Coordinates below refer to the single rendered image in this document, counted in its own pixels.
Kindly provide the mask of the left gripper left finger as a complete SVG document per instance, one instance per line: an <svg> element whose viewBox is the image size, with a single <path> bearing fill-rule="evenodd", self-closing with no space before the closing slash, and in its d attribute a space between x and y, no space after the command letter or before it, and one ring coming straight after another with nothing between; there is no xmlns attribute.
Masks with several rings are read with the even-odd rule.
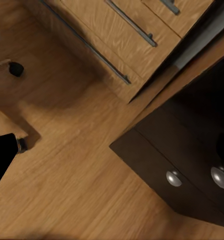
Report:
<svg viewBox="0 0 224 240"><path fill-rule="evenodd" d="M18 152L13 133L0 136L0 180Z"/></svg>

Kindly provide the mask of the swivel chair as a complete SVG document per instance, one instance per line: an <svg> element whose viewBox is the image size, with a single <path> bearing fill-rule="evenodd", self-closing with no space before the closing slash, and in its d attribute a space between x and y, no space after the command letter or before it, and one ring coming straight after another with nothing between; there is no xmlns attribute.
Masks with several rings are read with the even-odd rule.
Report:
<svg viewBox="0 0 224 240"><path fill-rule="evenodd" d="M5 66L7 64L10 65L8 69L12 75L19 77L23 73L24 67L17 62L12 62L11 58L5 58L3 60L0 60L0 67ZM24 153L26 150L28 150L26 141L23 138L17 140L17 147L18 154Z"/></svg>

